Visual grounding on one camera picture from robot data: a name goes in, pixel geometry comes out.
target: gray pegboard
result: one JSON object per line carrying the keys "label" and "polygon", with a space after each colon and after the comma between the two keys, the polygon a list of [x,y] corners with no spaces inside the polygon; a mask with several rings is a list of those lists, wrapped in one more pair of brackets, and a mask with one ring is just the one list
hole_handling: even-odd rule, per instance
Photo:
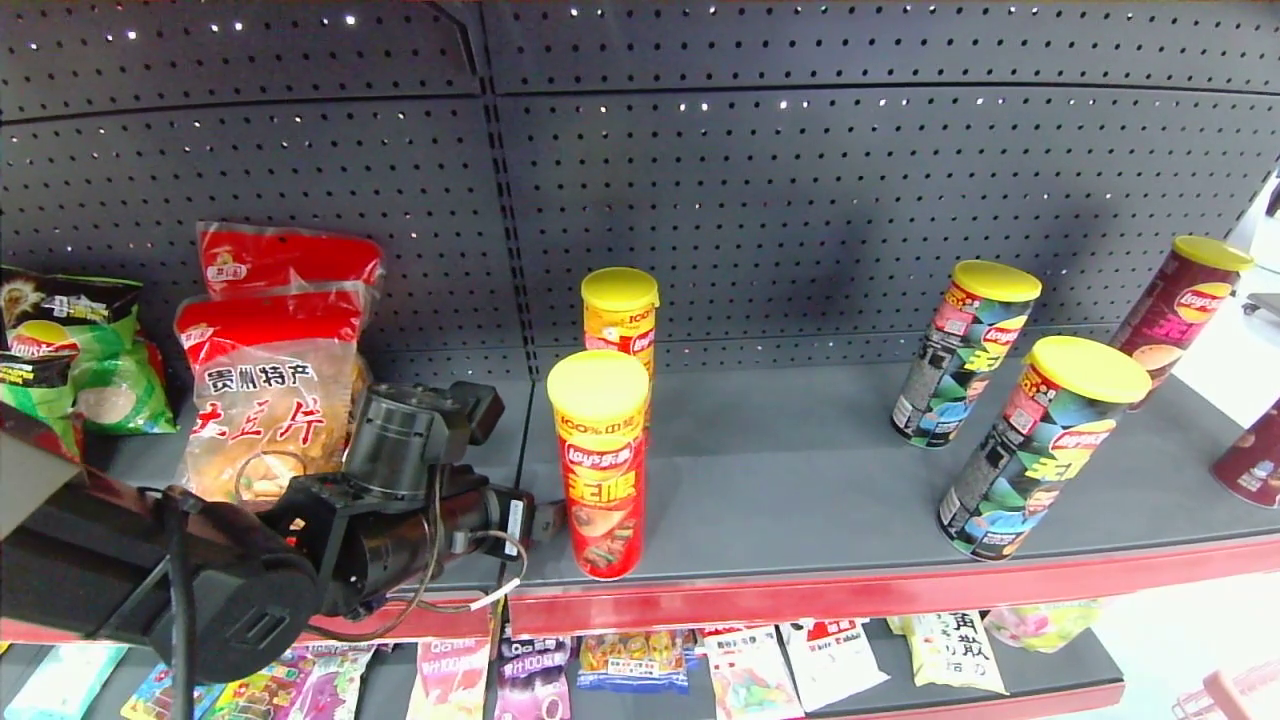
{"label": "gray pegboard", "polygon": [[310,97],[479,92],[430,3],[6,3],[6,120]]}
{"label": "gray pegboard", "polygon": [[498,91],[882,83],[1280,88],[1272,3],[484,5]]}
{"label": "gray pegboard", "polygon": [[579,282],[659,279],[659,342],[914,332],[955,261],[1119,322],[1175,234],[1224,236],[1280,147],[1271,97],[893,87],[503,97],[538,345]]}
{"label": "gray pegboard", "polygon": [[195,222],[372,237],[371,352],[521,347],[480,100],[161,110],[5,127],[3,258],[148,282],[157,338],[201,290]]}
{"label": "gray pegboard", "polygon": [[[1051,334],[1087,337],[1106,342],[1116,324],[1029,327],[1018,336],[1010,355],[1020,357],[1032,343]],[[792,365],[852,365],[860,363],[905,363],[915,356],[920,345],[918,332],[864,333],[844,336],[810,336],[759,340],[659,341],[658,372],[705,372],[786,368]],[[662,314],[658,315],[662,337]],[[543,374],[566,355],[582,350],[581,345],[539,347],[538,361]]]}

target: purple candy bag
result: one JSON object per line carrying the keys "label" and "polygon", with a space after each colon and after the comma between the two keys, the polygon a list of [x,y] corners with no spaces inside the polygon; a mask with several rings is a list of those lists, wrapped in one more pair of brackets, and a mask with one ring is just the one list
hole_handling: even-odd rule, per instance
{"label": "purple candy bag", "polygon": [[512,641],[504,630],[494,720],[570,720],[570,638]]}

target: yellow lid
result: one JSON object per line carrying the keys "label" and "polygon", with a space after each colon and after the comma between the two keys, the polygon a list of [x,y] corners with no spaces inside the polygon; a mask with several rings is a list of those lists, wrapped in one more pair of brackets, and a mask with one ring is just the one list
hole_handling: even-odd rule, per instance
{"label": "yellow lid", "polygon": [[1083,337],[1046,337],[1027,361],[1066,389],[1102,402],[1138,402],[1151,392],[1151,375],[1119,350]]}
{"label": "yellow lid", "polygon": [[547,375],[547,397],[575,420],[608,421],[644,407],[649,370],[616,350],[584,350],[564,357]]}
{"label": "yellow lid", "polygon": [[1201,237],[1198,234],[1180,234],[1175,237],[1174,252],[1193,263],[1231,273],[1243,273],[1253,266],[1253,258],[1248,252],[1236,250],[1221,240]]}
{"label": "yellow lid", "polygon": [[1036,300],[1042,288],[1036,275],[989,260],[956,263],[955,270],[951,272],[951,281],[974,295],[989,297],[996,302]]}
{"label": "yellow lid", "polygon": [[658,281],[635,268],[602,268],[582,278],[582,300],[600,310],[658,305]]}

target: lower shelf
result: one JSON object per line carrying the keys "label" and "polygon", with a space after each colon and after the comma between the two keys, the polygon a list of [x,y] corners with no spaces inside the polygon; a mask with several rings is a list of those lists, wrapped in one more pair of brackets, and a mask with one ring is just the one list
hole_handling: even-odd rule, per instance
{"label": "lower shelf", "polygon": [[[946,719],[1027,720],[1057,714],[1108,707],[1120,702],[1124,676],[1093,633],[1085,632],[1052,655],[1041,655],[993,642],[996,661],[1009,697],[943,685],[915,687],[906,641],[890,633],[882,620],[868,624],[867,635],[884,683],[828,706],[809,717],[835,720]],[[0,703],[6,705],[26,682],[24,669],[42,657],[35,647],[14,647],[0,656]],[[403,644],[378,653],[361,684],[360,720],[399,720],[408,708],[413,687],[416,647]],[[119,717],[120,707],[157,662],[150,650],[131,650],[99,693],[86,715],[90,720]],[[570,667],[575,679],[577,662]],[[489,674],[485,719],[493,717],[495,674]],[[621,694],[571,691],[576,720],[713,720],[716,703],[705,664],[690,673],[690,692],[676,694]]]}

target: red plastic bag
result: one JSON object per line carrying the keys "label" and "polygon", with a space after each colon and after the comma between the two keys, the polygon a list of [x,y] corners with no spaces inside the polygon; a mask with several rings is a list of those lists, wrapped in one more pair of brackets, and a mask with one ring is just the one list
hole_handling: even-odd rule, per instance
{"label": "red plastic bag", "polygon": [[381,287],[383,251],[371,240],[218,222],[201,222],[196,232],[200,268],[214,300],[353,282],[366,288],[367,315]]}
{"label": "red plastic bag", "polygon": [[293,475],[342,466],[364,288],[188,300],[174,329],[195,374],[196,424],[179,469],[197,495],[273,503]]}

